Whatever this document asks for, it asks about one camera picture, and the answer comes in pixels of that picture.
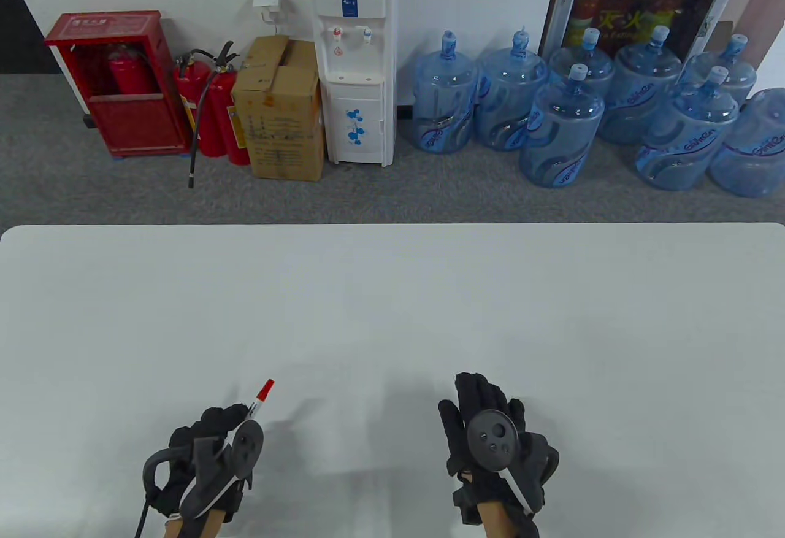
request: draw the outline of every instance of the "water bottle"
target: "water bottle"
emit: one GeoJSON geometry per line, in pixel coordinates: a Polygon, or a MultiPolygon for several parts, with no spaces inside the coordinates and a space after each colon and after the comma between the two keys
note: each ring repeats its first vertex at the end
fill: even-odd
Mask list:
{"type": "Polygon", "coordinates": [[[585,64],[566,80],[537,92],[524,135],[521,170],[538,186],[561,188],[578,177],[605,112],[605,101],[586,86],[585,64]]]}
{"type": "Polygon", "coordinates": [[[785,182],[785,88],[755,94],[709,172],[725,190],[754,198],[785,182]]]}
{"type": "Polygon", "coordinates": [[[455,33],[442,37],[442,49],[417,62],[415,145],[430,153],[454,153],[472,136],[477,67],[455,47],[455,33]]]}
{"type": "Polygon", "coordinates": [[[521,148],[535,94],[548,81],[544,60],[527,51],[526,29],[513,36],[513,49],[480,61],[479,106],[474,124],[477,140],[491,149],[521,148]]]}
{"type": "Polygon", "coordinates": [[[583,45],[562,47],[550,57],[551,78],[567,79],[574,64],[585,64],[589,69],[586,86],[605,98],[614,76],[613,60],[603,50],[597,49],[600,31],[588,28],[583,33],[583,45]]]}
{"type": "Polygon", "coordinates": [[[635,167],[663,190],[689,190],[706,173],[738,118],[738,103],[721,88],[725,67],[712,67],[704,84],[681,84],[671,91],[644,137],[635,167]]]}
{"type": "Polygon", "coordinates": [[[669,33],[658,25],[649,44],[625,45],[616,54],[616,77],[599,131],[606,142],[635,145],[646,134],[667,88],[681,72],[681,60],[664,47],[669,33]]]}
{"type": "Polygon", "coordinates": [[[701,82],[709,76],[709,72],[715,65],[726,67],[729,74],[722,87],[735,98],[738,106],[742,106],[757,81],[755,68],[740,59],[747,41],[748,39],[744,35],[734,35],[722,53],[706,51],[693,56],[684,65],[684,72],[682,72],[679,82],[701,82]]]}

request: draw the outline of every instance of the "fire extinguisher hose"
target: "fire extinguisher hose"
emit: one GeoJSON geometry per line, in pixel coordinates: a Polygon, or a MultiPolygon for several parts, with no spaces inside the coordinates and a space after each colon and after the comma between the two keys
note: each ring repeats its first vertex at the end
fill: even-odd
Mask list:
{"type": "Polygon", "coordinates": [[[205,84],[204,90],[202,90],[202,96],[199,97],[199,104],[196,106],[196,122],[194,123],[194,137],[191,141],[191,171],[188,173],[188,188],[194,187],[194,173],[196,172],[196,152],[199,150],[199,128],[202,126],[202,115],[204,114],[204,108],[207,106],[207,92],[210,89],[210,85],[213,81],[218,78],[218,70],[213,70],[210,73],[210,76],[207,78],[207,84],[205,84]]]}
{"type": "Polygon", "coordinates": [[[204,90],[202,90],[202,96],[199,97],[199,104],[196,106],[196,122],[194,122],[194,137],[193,141],[191,142],[191,171],[188,173],[188,188],[194,187],[196,152],[199,150],[199,128],[202,125],[202,115],[204,114],[204,108],[207,106],[207,92],[210,90],[210,86],[212,85],[213,81],[218,77],[218,74],[231,69],[229,62],[239,57],[239,53],[232,53],[231,55],[229,54],[229,50],[232,49],[232,45],[232,41],[227,41],[217,58],[213,56],[212,53],[208,53],[204,50],[191,50],[179,61],[180,75],[185,72],[185,65],[187,65],[185,62],[187,62],[188,58],[190,58],[191,55],[194,55],[194,53],[200,53],[200,55],[207,56],[213,60],[213,63],[215,64],[215,69],[210,73],[210,76],[208,76],[207,84],[205,84],[204,90]]]}

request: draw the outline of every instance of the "red cabinet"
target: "red cabinet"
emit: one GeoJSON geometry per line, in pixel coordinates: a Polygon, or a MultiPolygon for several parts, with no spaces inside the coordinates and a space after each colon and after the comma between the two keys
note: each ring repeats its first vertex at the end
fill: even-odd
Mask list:
{"type": "Polygon", "coordinates": [[[193,134],[160,12],[64,14],[47,45],[62,55],[112,156],[190,151],[193,134]],[[128,94],[140,86],[150,94],[128,94]]]}

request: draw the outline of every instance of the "fire extinguisher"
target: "fire extinguisher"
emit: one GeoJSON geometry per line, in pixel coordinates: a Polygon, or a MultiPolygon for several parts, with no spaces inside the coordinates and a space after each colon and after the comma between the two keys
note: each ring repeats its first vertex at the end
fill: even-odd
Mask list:
{"type": "Polygon", "coordinates": [[[109,69],[121,94],[158,94],[161,91],[148,59],[128,45],[118,45],[109,53],[109,69]]]}
{"type": "Polygon", "coordinates": [[[212,107],[207,106],[204,110],[202,123],[199,124],[199,130],[196,129],[196,109],[202,92],[207,87],[207,79],[210,78],[211,72],[209,65],[203,61],[196,61],[191,53],[187,58],[184,56],[177,61],[174,82],[177,84],[177,92],[180,93],[188,120],[191,121],[191,129],[199,138],[199,150],[208,158],[219,158],[226,155],[226,147],[212,107]]]}
{"type": "Polygon", "coordinates": [[[235,82],[237,82],[236,70],[233,70],[231,65],[222,67],[207,92],[207,100],[218,121],[218,129],[224,138],[229,161],[236,166],[247,166],[250,164],[250,157],[246,149],[243,128],[239,124],[235,110],[235,100],[232,98],[235,82]]]}
{"type": "MultiPolygon", "coordinates": [[[[229,50],[232,49],[232,44],[232,41],[228,41],[218,56],[213,56],[212,53],[204,50],[191,50],[177,61],[178,66],[180,67],[182,66],[183,61],[190,61],[191,57],[195,53],[201,53],[201,55],[207,56],[213,60],[213,63],[215,64],[215,69],[210,72],[210,75],[207,76],[207,81],[204,82],[204,87],[202,87],[202,93],[199,95],[199,101],[196,103],[196,119],[194,120],[194,136],[193,140],[191,141],[191,171],[188,173],[188,188],[194,187],[196,151],[199,148],[199,135],[202,133],[202,124],[204,123],[205,114],[207,114],[207,111],[211,109],[210,104],[207,102],[207,95],[208,92],[210,92],[210,86],[212,86],[213,82],[215,82],[215,80],[218,78],[220,72],[231,68],[229,66],[229,62],[234,58],[239,57],[239,53],[232,53],[231,55],[229,54],[229,50]]],[[[219,137],[223,137],[221,133],[220,122],[216,122],[213,127],[218,130],[216,133],[219,134],[219,137]]]]}

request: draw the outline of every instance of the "water dispenser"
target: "water dispenser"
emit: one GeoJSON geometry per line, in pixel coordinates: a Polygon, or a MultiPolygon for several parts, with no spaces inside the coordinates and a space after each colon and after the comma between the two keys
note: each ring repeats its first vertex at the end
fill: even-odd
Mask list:
{"type": "Polygon", "coordinates": [[[312,0],[330,161],[393,163],[397,0],[312,0]]]}

